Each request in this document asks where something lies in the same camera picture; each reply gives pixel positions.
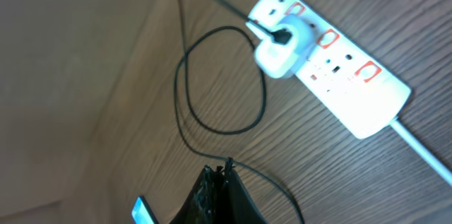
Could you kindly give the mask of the white power strip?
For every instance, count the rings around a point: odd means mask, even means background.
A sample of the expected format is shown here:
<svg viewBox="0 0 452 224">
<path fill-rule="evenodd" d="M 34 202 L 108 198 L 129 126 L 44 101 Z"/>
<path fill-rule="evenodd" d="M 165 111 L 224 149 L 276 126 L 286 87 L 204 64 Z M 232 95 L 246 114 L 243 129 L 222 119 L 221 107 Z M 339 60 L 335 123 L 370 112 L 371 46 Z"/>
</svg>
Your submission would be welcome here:
<svg viewBox="0 0 452 224">
<path fill-rule="evenodd" d="M 315 31 L 315 48 L 291 76 L 298 78 L 358 139 L 397 122 L 411 94 L 408 85 L 303 0 L 259 0 L 247 27 L 262 41 L 296 15 Z"/>
</svg>

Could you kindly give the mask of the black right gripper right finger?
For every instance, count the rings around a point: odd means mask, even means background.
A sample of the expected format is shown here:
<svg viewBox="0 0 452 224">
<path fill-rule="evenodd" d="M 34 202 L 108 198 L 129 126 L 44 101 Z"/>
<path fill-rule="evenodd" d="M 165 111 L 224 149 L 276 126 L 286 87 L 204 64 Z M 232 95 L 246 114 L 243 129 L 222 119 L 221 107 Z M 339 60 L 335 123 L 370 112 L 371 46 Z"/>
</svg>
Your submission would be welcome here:
<svg viewBox="0 0 452 224">
<path fill-rule="evenodd" d="M 217 223 L 266 224 L 246 187 L 234 169 L 231 158 L 225 163 L 217 197 Z"/>
</svg>

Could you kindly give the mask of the white charger plug adapter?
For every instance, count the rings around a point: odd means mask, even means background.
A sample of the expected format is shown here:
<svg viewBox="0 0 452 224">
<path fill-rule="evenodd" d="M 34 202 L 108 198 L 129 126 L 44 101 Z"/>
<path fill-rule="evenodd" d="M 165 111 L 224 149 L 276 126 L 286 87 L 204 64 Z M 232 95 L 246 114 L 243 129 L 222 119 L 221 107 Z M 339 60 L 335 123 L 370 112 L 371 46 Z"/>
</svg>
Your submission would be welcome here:
<svg viewBox="0 0 452 224">
<path fill-rule="evenodd" d="M 271 78 L 290 77 L 313 52 L 315 31 L 296 15 L 282 18 L 275 26 L 276 37 L 266 37 L 254 51 L 260 69 Z"/>
</svg>

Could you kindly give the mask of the blue Galaxy smartphone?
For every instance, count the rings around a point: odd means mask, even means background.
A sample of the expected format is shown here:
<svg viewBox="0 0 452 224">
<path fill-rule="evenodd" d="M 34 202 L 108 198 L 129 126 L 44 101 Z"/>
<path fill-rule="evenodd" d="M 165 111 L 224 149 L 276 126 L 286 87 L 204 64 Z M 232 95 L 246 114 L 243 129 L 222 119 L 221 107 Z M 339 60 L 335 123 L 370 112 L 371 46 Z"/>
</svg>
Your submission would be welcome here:
<svg viewBox="0 0 452 224">
<path fill-rule="evenodd" d="M 131 216 L 135 224 L 158 224 L 158 220 L 151 211 L 144 196 L 138 196 L 133 205 Z"/>
</svg>

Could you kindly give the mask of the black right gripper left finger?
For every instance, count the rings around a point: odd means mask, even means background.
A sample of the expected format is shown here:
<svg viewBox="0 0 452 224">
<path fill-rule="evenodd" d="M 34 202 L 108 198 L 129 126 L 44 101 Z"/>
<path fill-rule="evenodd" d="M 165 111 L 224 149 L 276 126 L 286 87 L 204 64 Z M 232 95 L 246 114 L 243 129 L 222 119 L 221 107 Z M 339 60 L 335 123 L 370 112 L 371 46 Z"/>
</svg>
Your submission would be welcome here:
<svg viewBox="0 0 452 224">
<path fill-rule="evenodd" d="M 213 224 L 223 181 L 221 172 L 205 166 L 170 224 Z"/>
</svg>

